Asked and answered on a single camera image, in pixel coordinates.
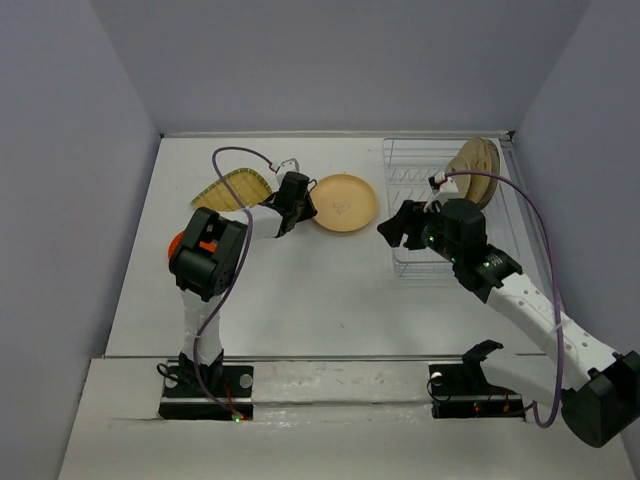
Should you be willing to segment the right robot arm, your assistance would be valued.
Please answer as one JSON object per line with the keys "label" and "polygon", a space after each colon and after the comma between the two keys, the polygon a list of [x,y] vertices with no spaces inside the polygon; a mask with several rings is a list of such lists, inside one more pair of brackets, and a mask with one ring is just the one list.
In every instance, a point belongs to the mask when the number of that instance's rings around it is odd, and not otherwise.
{"label": "right robot arm", "polygon": [[512,373],[479,357],[460,368],[468,390],[513,380],[515,391],[534,402],[558,405],[572,433],[594,448],[638,420],[638,352],[614,350],[559,311],[516,260],[489,243],[476,204],[406,200],[377,230],[392,248],[430,249],[449,261],[465,290],[516,325],[559,369],[552,389],[545,390],[531,370]]}

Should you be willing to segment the small cream calligraphy plate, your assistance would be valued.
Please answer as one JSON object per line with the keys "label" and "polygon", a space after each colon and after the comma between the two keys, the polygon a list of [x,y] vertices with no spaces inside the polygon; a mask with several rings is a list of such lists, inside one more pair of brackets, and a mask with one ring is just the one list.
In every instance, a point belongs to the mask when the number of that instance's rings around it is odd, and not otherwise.
{"label": "small cream calligraphy plate", "polygon": [[[463,156],[456,156],[448,163],[445,171],[447,173],[459,171],[492,173],[492,160],[486,158],[467,160]],[[460,194],[464,195],[467,200],[481,205],[493,178],[482,175],[457,175],[453,177],[453,180]]]}

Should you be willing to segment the beige bird-pattern plate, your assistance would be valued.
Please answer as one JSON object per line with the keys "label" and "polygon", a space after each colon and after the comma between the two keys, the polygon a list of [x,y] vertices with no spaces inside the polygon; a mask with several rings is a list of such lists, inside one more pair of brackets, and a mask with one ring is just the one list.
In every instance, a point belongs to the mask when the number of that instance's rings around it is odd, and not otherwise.
{"label": "beige bird-pattern plate", "polygon": [[[492,173],[494,175],[500,174],[500,156],[497,146],[488,139],[481,137],[474,137],[469,139],[459,150],[458,156],[463,156],[467,160],[486,158],[492,160]],[[494,177],[489,187],[489,191],[483,198],[481,205],[478,205],[481,209],[485,208],[491,201],[496,188],[498,186],[498,180]]]}

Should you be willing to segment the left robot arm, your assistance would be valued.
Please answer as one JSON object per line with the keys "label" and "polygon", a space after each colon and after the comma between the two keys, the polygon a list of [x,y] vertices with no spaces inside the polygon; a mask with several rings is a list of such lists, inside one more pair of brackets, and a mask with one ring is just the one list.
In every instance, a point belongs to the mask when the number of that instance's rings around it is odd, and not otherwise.
{"label": "left robot arm", "polygon": [[279,189],[252,207],[218,212],[196,209],[169,258],[169,271],[181,291],[185,314],[184,344],[176,379],[209,395],[221,383],[223,347],[220,311],[230,297],[256,239],[279,238],[313,218],[309,177],[289,171]]}

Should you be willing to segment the peach round plate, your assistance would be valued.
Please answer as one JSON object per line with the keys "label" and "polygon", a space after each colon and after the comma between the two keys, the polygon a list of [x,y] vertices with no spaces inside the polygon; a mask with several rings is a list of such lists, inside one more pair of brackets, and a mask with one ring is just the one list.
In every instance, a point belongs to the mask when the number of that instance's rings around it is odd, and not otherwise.
{"label": "peach round plate", "polygon": [[378,211],[377,196],[371,185],[350,174],[334,174],[321,179],[310,196],[317,210],[313,220],[332,232],[361,230]]}

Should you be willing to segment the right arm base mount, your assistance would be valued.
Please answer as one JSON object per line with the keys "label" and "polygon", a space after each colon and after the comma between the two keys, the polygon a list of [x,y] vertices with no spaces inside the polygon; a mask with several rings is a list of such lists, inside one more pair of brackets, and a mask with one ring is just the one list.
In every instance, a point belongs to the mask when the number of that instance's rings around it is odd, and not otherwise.
{"label": "right arm base mount", "polygon": [[485,340],[457,362],[429,366],[426,391],[434,419],[526,418],[522,396],[488,383],[482,370],[482,363],[502,349],[499,342]]}

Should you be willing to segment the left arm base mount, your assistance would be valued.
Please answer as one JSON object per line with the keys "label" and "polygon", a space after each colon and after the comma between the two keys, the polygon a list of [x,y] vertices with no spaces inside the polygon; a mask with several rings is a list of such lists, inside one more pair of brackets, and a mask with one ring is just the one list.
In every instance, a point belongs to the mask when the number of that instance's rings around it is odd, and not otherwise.
{"label": "left arm base mount", "polygon": [[221,378],[207,392],[176,362],[159,363],[156,371],[163,378],[158,415],[164,420],[240,423],[254,417],[253,366],[224,365]]}

